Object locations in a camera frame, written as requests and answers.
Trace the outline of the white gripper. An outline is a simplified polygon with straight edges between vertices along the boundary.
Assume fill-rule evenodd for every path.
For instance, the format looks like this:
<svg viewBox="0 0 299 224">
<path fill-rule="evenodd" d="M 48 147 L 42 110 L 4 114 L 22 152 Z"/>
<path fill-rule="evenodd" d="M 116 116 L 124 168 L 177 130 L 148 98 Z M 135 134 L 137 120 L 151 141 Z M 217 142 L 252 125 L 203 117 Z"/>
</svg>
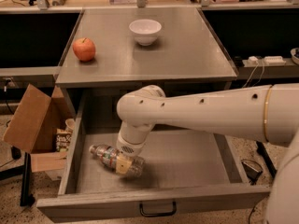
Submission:
<svg viewBox="0 0 299 224">
<path fill-rule="evenodd" d="M 120 133 L 118 134 L 116 147 L 124 155 L 119 155 L 116 161 L 116 173 L 120 175 L 126 175 L 129 168 L 132 165 L 132 159 L 130 157 L 138 156 L 144 145 L 146 144 L 146 138 L 144 136 L 130 136 L 124 138 Z"/>
</svg>

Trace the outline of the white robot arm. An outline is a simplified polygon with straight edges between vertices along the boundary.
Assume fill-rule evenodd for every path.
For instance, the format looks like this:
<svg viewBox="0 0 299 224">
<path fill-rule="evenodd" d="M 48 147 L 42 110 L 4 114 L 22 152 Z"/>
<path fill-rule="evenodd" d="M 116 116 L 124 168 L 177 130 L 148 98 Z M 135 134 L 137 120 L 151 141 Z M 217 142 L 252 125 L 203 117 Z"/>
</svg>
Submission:
<svg viewBox="0 0 299 224">
<path fill-rule="evenodd" d="M 157 124 L 268 142 L 288 150 L 278 167 L 263 224 L 299 224 L 299 85 L 277 84 L 167 97 L 155 85 L 117 103 L 117 148 L 138 155 Z"/>
</svg>

